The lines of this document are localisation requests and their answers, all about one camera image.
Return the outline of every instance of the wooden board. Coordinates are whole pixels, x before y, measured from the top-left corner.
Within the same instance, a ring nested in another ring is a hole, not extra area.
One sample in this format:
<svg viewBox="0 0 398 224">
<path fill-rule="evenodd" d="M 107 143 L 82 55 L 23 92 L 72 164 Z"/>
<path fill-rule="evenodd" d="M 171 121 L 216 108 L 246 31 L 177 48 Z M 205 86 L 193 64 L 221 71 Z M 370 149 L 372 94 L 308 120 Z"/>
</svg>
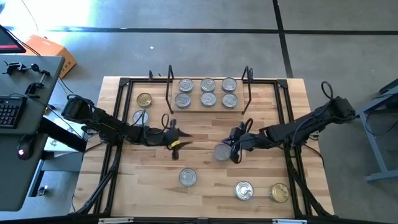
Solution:
<svg viewBox="0 0 398 224">
<path fill-rule="evenodd" d="M 99 94 L 98 107 L 112 114 L 120 77 L 104 77 Z M 288 79 L 295 118 L 310 112 L 302 79 Z M 160 117 L 167 113 L 164 100 L 165 84 L 137 83 L 133 86 L 129 120 L 138 110 L 136 96 L 149 92 L 154 103 L 148 109 L 149 125 L 161 127 Z M 124 89 L 121 100 L 121 118 L 126 98 Z M 274 89 L 270 85 L 252 86 L 252 103 L 245 115 L 240 113 L 174 113 L 181 130 L 193 135 L 194 143 L 180 151 L 180 159 L 171 160 L 170 151 L 163 147 L 133 146 L 123 144 L 121 164 L 114 195 L 112 216 L 129 217 L 218 217 L 218 218 L 293 218 L 292 201 L 273 202 L 269 188 L 275 183 L 289 186 L 284 153 L 279 148 L 255 149 L 243 152 L 240 164 L 231 161 L 218 162 L 213 158 L 213 148 L 225 138 L 238 121 L 254 119 L 252 132 L 278 123 Z M 88 147 L 98 143 L 98 137 L 90 139 Z M 315 141 L 309 146 L 319 150 Z M 74 204 L 80 208 L 98 185 L 105 146 L 85 154 Z M 308 188 L 326 211 L 333 213 L 328 184 L 322 160 L 311 150 L 303 147 L 303 166 Z M 193 187 L 183 187 L 178 173 L 185 167 L 196 170 L 198 182 Z M 253 199 L 242 202 L 234 197 L 233 186 L 246 180 L 254 187 Z M 301 191 L 299 205 L 304 212 Z M 105 188 L 101 209 L 108 196 Z"/>
<path fill-rule="evenodd" d="M 193 90 L 189 95 L 191 96 L 191 105 L 187 109 L 180 109 L 175 105 L 175 96 L 181 93 L 180 88 L 178 87 L 179 79 L 173 80 L 173 90 L 172 90 L 172 97 L 171 97 L 171 106 L 173 111 L 179 112 L 242 112 L 244 110 L 245 102 L 243 97 L 243 82 L 242 80 L 236 80 L 236 89 L 233 92 L 236 97 L 238 97 L 238 104 L 233 109 L 226 109 L 222 105 L 223 96 L 226 94 L 223 89 L 221 88 L 221 84 L 223 82 L 222 79 L 215 80 L 216 82 L 216 89 L 214 90 L 214 94 L 216 95 L 216 105 L 211 108 L 207 108 L 200 103 L 200 97 L 203 92 L 200 89 L 200 82 L 201 80 L 192 80 L 193 81 Z"/>
</svg>

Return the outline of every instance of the can on rack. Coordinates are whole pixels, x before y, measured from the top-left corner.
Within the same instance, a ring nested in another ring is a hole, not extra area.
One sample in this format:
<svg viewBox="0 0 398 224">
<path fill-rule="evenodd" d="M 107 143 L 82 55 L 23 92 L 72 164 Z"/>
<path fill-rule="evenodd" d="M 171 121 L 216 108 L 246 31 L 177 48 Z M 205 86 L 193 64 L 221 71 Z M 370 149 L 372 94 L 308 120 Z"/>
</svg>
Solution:
<svg viewBox="0 0 398 224">
<path fill-rule="evenodd" d="M 178 82 L 178 87 L 183 93 L 190 93 L 193 90 L 193 81 L 189 78 L 183 78 Z"/>
<path fill-rule="evenodd" d="M 240 181 L 235 186 L 235 196 L 240 200 L 249 200 L 253 197 L 253 186 L 247 181 Z"/>
<path fill-rule="evenodd" d="M 216 82 L 212 78 L 205 78 L 200 82 L 202 92 L 208 93 L 216 89 Z"/>
<path fill-rule="evenodd" d="M 231 146 L 220 143 L 214 147 L 214 157 L 218 161 L 227 161 L 231 155 Z"/>
<path fill-rule="evenodd" d="M 175 96 L 175 105 L 180 109 L 187 109 L 191 105 L 191 97 L 186 93 Z"/>
<path fill-rule="evenodd" d="M 223 106 L 226 109 L 233 109 L 238 104 L 238 97 L 233 93 L 227 93 L 223 96 Z"/>
<path fill-rule="evenodd" d="M 269 189 L 269 196 L 276 202 L 286 202 L 289 199 L 289 191 L 287 190 L 286 185 L 278 183 L 274 184 Z"/>
<path fill-rule="evenodd" d="M 225 78 L 221 84 L 222 89 L 226 93 L 233 93 L 236 90 L 236 80 L 234 78 Z"/>
<path fill-rule="evenodd" d="M 141 108 L 149 108 L 152 105 L 152 96 L 149 93 L 141 93 L 137 97 L 137 104 Z"/>
<path fill-rule="evenodd" d="M 191 168 L 185 168 L 181 170 L 179 179 L 183 186 L 191 187 L 197 182 L 197 173 Z"/>
<path fill-rule="evenodd" d="M 149 115 L 147 112 L 142 114 L 144 110 L 139 110 L 134 113 L 132 116 L 132 120 L 134 121 L 135 125 L 137 126 L 142 126 L 142 123 L 144 123 L 144 126 L 148 124 L 149 122 Z"/>
<path fill-rule="evenodd" d="M 203 93 L 200 97 L 200 103 L 205 107 L 216 105 L 216 95 L 214 93 Z"/>
</svg>

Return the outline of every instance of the desk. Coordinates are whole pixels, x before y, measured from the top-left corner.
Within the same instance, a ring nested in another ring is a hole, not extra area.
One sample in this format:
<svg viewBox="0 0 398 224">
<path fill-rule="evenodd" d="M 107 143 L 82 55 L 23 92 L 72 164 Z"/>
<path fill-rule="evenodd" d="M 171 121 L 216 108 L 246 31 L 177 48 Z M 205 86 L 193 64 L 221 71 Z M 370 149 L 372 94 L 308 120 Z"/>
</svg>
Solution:
<svg viewBox="0 0 398 224">
<path fill-rule="evenodd" d="M 98 107 L 112 114 L 120 77 L 104 77 L 99 94 Z M 302 79 L 289 79 L 289 91 L 295 118 L 310 112 Z M 277 124 L 274 89 L 270 85 L 252 85 L 252 102 L 245 115 L 240 113 L 179 113 L 181 130 L 193 135 L 194 143 L 180 151 L 180 159 L 171 160 L 171 152 L 164 147 L 133 146 L 123 144 L 119 175 L 116 183 L 112 216 L 130 217 L 215 217 L 215 218 L 293 218 L 292 202 L 273 202 L 269 188 L 276 183 L 289 186 L 284 152 L 279 148 L 255 149 L 243 152 L 240 164 L 231 161 L 218 162 L 213 158 L 213 148 L 226 138 L 238 121 L 253 118 L 252 131 Z M 124 108 L 126 92 L 121 100 Z M 138 110 L 136 97 L 142 92 L 152 95 L 153 105 L 147 110 L 149 126 L 161 127 L 163 113 L 168 113 L 164 100 L 165 84 L 135 83 L 133 86 L 128 122 Z M 88 147 L 99 139 L 90 139 Z M 308 145 L 318 150 L 318 144 Z M 80 208 L 98 185 L 104 150 L 98 147 L 85 154 L 74 204 Z M 302 159 L 309 189 L 325 210 L 333 213 L 330 194 L 321 159 L 309 149 L 303 148 Z M 185 167 L 196 170 L 198 182 L 193 187 L 183 187 L 178 173 Z M 246 202 L 234 197 L 233 187 L 240 180 L 249 181 L 254 187 L 254 197 Z M 101 211 L 105 207 L 108 188 L 105 188 Z M 300 208 L 304 211 L 302 193 L 298 190 Z"/>
<path fill-rule="evenodd" d="M 0 55 L 1 72 L 5 72 L 7 68 L 3 61 L 7 63 L 21 62 L 26 67 L 36 63 L 41 70 L 50 72 L 50 76 L 43 81 L 44 88 L 37 90 L 40 98 L 36 99 L 47 105 L 64 59 L 48 56 Z M 15 72 L 12 75 L 0 74 L 0 95 L 24 94 L 28 85 L 32 82 L 38 82 L 40 78 L 41 75 L 32 70 L 25 73 Z M 75 142 L 84 144 L 83 149 L 85 147 L 83 140 L 43 118 L 44 109 L 44 106 L 40 103 L 28 99 L 18 127 L 16 129 L 0 129 L 0 179 L 2 182 L 0 185 L 0 211 L 18 211 L 21 209 L 47 140 L 46 134 L 38 134 L 34 155 L 30 159 L 22 161 L 17 157 L 17 146 L 23 134 L 35 134 L 40 127 L 39 132 L 51 132 L 49 133 L 50 136 L 56 134 L 63 138 L 69 136 L 77 139 Z"/>
</svg>

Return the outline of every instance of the orange box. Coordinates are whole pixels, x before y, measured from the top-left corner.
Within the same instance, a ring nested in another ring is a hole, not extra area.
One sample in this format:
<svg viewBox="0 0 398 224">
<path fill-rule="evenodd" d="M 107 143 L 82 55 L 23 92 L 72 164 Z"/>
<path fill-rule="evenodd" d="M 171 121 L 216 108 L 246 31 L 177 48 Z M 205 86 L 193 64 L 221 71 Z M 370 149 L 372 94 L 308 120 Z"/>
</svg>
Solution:
<svg viewBox="0 0 398 224">
<path fill-rule="evenodd" d="M 63 78 L 65 75 L 67 75 L 69 70 L 76 65 L 76 59 L 64 46 L 54 43 L 46 38 L 32 35 L 25 41 L 25 43 L 41 55 L 64 57 L 65 62 L 63 63 L 60 78 Z M 33 51 L 29 50 L 28 48 L 26 48 L 25 54 L 35 55 L 35 53 L 33 53 Z"/>
</svg>

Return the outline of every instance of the black keyboard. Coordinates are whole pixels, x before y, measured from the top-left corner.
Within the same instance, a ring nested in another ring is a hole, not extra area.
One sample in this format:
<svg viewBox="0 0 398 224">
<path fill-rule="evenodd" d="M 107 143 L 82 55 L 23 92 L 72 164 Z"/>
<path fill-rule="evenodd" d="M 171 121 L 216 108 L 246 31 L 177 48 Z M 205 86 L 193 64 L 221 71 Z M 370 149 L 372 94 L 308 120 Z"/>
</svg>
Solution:
<svg viewBox="0 0 398 224">
<path fill-rule="evenodd" d="M 26 99 L 23 96 L 0 96 L 0 128 L 17 128 Z"/>
</svg>

